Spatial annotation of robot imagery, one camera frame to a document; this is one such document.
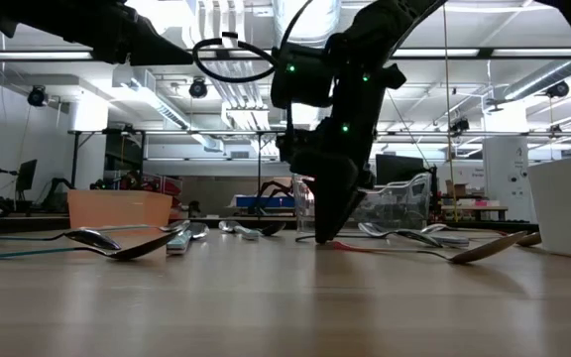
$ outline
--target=security camera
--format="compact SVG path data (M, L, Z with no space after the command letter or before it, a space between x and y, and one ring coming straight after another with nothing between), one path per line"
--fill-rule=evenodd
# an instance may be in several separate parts
M208 94L208 88L206 88L206 80L204 77L195 77L188 93L196 99L205 97L206 94Z
M46 96L46 88L42 85L35 85L32 91L28 94L28 104L34 107L43 107L48 104L48 97Z

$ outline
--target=wooden table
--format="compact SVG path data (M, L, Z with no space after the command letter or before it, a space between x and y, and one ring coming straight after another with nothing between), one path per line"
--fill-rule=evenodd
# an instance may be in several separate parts
M571 356L571 258L510 248L452 266L293 236L211 231L186 256L132 263L0 261L0 357Z
M454 206L442 206L442 210L455 210ZM506 212L508 208L505 206L457 206L458 211L474 211L475 212L475 219L478 221L482 220L482 212L497 212L499 215L499 220L505 221L506 220Z

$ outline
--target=orange plastic bin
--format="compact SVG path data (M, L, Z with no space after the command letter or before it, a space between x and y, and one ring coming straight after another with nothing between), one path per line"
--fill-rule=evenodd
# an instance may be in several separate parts
M171 197L147 191L80 190L67 193L71 228L169 224Z

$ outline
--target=computer monitor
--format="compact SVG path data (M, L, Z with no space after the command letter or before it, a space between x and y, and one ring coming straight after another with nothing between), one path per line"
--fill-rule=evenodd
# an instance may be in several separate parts
M376 155L376 184L402 182L424 173L424 161L395 155Z
M16 191L23 192L32 189L32 181L35 179L37 160L30 160L21 164L17 173Z

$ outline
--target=clear plastic container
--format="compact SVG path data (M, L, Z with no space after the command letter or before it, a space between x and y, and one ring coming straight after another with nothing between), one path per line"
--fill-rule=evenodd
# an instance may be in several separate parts
M297 230L314 232L314 195L304 179L293 177ZM377 186L354 210L350 221L376 223L389 229L422 229L428 219L430 188L431 174L428 173L419 174L411 181Z

